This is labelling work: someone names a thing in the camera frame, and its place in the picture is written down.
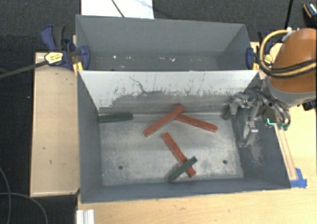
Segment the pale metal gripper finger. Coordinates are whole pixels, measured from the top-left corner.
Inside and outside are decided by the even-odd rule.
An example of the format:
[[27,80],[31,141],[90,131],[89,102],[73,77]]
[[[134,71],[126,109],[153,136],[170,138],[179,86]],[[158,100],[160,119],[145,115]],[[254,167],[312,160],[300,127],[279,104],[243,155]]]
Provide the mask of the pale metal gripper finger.
[[235,117],[241,103],[242,103],[241,95],[234,95],[229,101],[229,108],[224,113],[223,119],[229,120],[229,119]]
[[239,147],[247,147],[253,145],[258,135],[258,128],[256,122],[251,118],[247,118],[242,130],[242,138],[239,141]]

